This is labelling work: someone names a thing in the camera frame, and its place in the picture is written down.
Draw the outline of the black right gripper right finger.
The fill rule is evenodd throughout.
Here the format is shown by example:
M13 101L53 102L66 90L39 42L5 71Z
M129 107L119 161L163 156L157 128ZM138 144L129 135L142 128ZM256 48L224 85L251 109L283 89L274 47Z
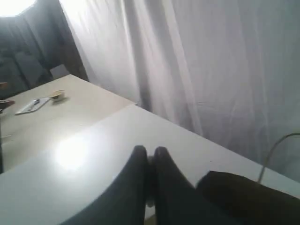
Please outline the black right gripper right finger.
M234 219L196 192L167 148L155 150L154 202L158 225L233 225Z

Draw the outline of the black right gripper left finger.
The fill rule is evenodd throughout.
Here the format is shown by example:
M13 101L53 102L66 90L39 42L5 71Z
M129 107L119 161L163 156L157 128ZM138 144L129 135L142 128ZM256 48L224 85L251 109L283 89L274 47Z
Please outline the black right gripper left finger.
M111 185L64 225L142 225L145 217L147 151L135 146Z

